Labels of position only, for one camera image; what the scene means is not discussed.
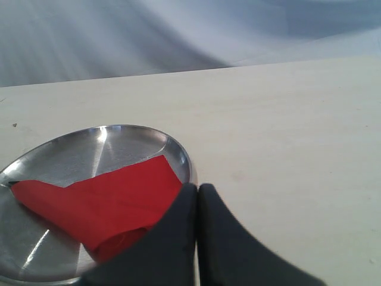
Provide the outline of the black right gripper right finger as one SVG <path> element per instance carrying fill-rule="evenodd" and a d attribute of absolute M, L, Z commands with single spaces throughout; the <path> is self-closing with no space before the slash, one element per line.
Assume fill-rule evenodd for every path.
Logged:
<path fill-rule="evenodd" d="M 324 285 L 253 237 L 212 184 L 202 184 L 197 205 L 201 285 Z"/>

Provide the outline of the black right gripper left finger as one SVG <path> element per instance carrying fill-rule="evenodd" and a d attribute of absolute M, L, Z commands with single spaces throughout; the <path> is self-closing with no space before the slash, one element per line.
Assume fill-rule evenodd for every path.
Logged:
<path fill-rule="evenodd" d="M 197 187 L 184 184 L 161 220 L 138 242 L 85 272 L 80 285 L 194 285 Z"/>

